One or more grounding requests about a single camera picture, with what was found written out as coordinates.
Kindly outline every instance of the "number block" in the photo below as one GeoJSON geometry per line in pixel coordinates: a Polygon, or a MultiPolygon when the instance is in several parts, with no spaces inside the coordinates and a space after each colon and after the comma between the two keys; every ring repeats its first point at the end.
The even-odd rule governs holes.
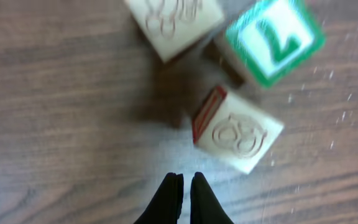
{"type": "Polygon", "coordinates": [[[325,38],[302,0],[264,0],[215,43],[239,74],[268,88],[309,59],[325,38]]]}
{"type": "Polygon", "coordinates": [[[224,14],[215,0],[125,2],[164,62],[224,21],[224,14]]]}
{"type": "Polygon", "coordinates": [[[193,141],[202,150],[249,174],[284,124],[229,89],[217,86],[193,119],[193,141]]]}

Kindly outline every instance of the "green block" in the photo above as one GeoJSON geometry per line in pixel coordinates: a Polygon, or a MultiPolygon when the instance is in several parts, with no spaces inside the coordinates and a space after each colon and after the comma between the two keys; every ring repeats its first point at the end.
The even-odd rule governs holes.
{"type": "Polygon", "coordinates": [[[225,33],[255,79],[269,88],[325,43],[321,27],[302,0],[264,0],[225,33]]]}

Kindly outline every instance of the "wooden block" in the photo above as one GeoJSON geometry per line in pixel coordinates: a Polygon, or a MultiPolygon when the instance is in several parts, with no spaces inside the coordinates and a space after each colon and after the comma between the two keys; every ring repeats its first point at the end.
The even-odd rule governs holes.
{"type": "Polygon", "coordinates": [[[164,62],[224,21],[215,0],[126,0],[126,3],[164,62]]]}
{"type": "Polygon", "coordinates": [[[284,124],[217,86],[193,120],[194,144],[249,174],[282,132],[284,124]]]}
{"type": "Polygon", "coordinates": [[[325,43],[302,0],[263,0],[214,38],[247,82],[269,88],[325,43]]]}

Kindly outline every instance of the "wooden table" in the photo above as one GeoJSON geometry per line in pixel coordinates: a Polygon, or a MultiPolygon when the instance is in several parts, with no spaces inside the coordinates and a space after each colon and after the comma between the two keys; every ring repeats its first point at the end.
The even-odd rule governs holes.
{"type": "Polygon", "coordinates": [[[326,46],[258,96],[287,127],[244,175],[192,145],[188,114],[231,83],[208,40],[166,68],[121,0],[0,0],[0,224],[132,223],[167,172],[189,223],[196,171],[235,223],[358,223],[358,1],[307,3],[326,46]]]}

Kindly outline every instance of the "wooden surface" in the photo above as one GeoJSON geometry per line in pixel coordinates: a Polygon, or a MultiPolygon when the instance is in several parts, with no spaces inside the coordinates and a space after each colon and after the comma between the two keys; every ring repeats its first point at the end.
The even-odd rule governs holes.
{"type": "Polygon", "coordinates": [[[189,223],[196,171],[235,223],[358,223],[358,1],[307,3],[326,46],[257,96],[287,127],[244,175],[192,145],[231,84],[200,50],[162,68],[120,0],[0,0],[0,224],[132,223],[167,172],[189,223]]]}

